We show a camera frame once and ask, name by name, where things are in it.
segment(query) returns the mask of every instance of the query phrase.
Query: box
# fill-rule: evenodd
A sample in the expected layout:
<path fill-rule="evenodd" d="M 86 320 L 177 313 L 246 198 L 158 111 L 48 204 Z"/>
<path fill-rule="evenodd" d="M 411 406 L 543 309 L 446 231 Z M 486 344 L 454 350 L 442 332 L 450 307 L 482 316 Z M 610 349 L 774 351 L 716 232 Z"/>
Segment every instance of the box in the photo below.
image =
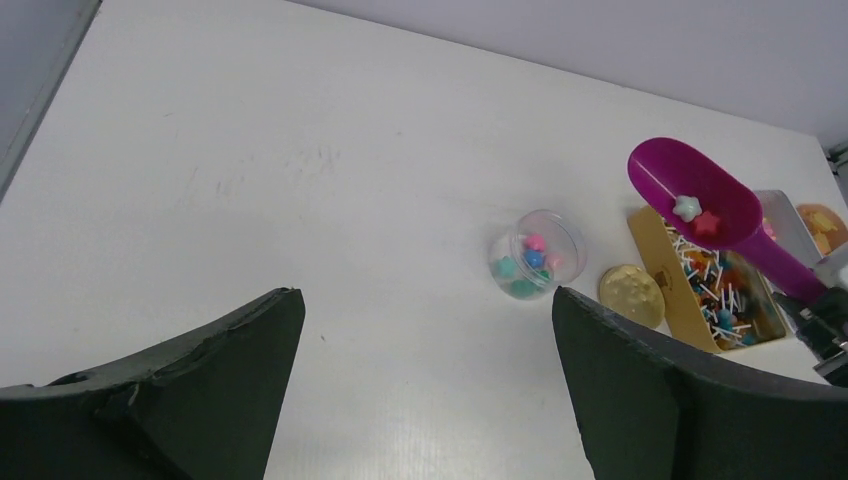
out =
<path fill-rule="evenodd" d="M 630 226 L 633 239 L 636 241 L 636 246 L 639 248 L 645 270 L 654 277 L 663 292 L 666 304 L 666 321 L 674 338 L 705 352 L 722 353 L 750 344 L 750 340 L 745 341 L 744 345 L 740 343 L 741 340 L 737 337 L 741 338 L 741 336 L 737 334 L 742 332 L 745 333 L 744 338 L 746 339 L 755 338 L 757 345 L 787 335 L 786 326 L 762 276 L 738 255 L 732 252 L 722 252 L 721 258 L 727 260 L 727 271 L 732 271 L 734 278 L 741 279 L 739 282 L 741 285 L 737 285 L 737 287 L 741 287 L 740 290 L 744 291 L 744 293 L 737 292 L 738 295 L 734 298 L 738 298 L 739 302 L 743 303 L 742 297 L 744 296 L 746 319 L 745 322 L 739 322 L 739 326 L 735 328 L 742 328 L 741 323 L 749 323 L 750 327 L 744 327 L 747 331 L 739 330 L 737 332 L 735 328 L 731 330 L 735 335 L 731 337 L 734 341 L 732 345 L 724 334 L 717 337 L 716 329 L 711 327 L 707 320 L 710 317 L 706 314 L 711 310 L 704 305 L 705 302 L 709 302 L 709 300 L 706 300 L 708 296 L 706 293 L 708 292 L 700 288 L 702 293 L 699 295 L 690 285 L 690 278 L 688 277 L 692 277 L 692 273 L 690 272 L 687 275 L 684 271 L 678 252 L 672 244 L 672 236 L 676 235 L 673 228 L 666 225 L 662 217 L 647 206 L 631 215 L 627 223 Z M 712 316 L 712 320 L 713 325 L 717 324 L 715 316 Z"/>

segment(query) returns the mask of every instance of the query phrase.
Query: clear plastic container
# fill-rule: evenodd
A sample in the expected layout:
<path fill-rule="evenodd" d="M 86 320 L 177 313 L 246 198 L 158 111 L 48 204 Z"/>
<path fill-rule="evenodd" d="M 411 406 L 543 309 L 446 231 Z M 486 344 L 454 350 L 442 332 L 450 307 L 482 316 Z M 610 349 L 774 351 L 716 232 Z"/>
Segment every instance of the clear plastic container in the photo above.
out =
<path fill-rule="evenodd" d="M 492 245 L 489 266 L 504 292 L 532 300 L 580 275 L 586 266 L 586 244 L 562 215 L 536 210 Z"/>

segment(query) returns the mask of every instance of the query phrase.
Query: orange object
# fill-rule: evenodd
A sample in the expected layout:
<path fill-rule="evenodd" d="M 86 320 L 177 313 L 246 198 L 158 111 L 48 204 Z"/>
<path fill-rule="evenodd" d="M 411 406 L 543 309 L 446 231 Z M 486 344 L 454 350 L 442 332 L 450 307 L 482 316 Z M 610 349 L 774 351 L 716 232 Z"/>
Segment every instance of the orange object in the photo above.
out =
<path fill-rule="evenodd" d="M 848 242 L 848 228 L 833 210 L 818 203 L 798 205 L 797 209 L 822 255 Z"/>

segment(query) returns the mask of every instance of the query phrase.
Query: star-shaped bead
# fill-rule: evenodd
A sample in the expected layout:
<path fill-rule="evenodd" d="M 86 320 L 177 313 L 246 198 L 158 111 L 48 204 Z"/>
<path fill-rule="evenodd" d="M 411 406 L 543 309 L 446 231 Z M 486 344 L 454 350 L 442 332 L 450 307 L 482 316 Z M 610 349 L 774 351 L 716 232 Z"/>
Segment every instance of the star-shaped bead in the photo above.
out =
<path fill-rule="evenodd" d="M 675 199 L 672 212 L 684 222 L 689 223 L 701 214 L 701 202 L 696 197 L 680 195 Z"/>
<path fill-rule="evenodd" d="M 695 235 L 699 237 L 714 237 L 718 234 L 718 226 L 721 219 L 706 211 L 693 220 L 695 226 Z"/>

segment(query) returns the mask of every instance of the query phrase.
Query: gold cardboard box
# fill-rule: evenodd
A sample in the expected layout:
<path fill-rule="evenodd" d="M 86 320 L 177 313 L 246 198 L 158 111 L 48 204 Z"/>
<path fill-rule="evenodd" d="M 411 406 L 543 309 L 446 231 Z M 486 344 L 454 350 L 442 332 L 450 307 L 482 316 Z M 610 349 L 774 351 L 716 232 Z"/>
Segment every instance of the gold cardboard box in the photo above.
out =
<path fill-rule="evenodd" d="M 665 316 L 671 335 L 705 352 L 727 351 L 713 338 L 713 332 L 701 311 L 701 298 L 692 290 L 686 278 L 662 217 L 653 208 L 646 206 L 631 215 L 627 224 L 639 248 L 645 270 L 654 277 L 665 297 Z M 785 324 L 762 276 L 738 256 L 734 258 L 734 265 L 744 265 L 745 273 L 749 276 L 749 294 L 756 306 L 751 324 L 759 339 L 757 344 L 785 337 Z"/>

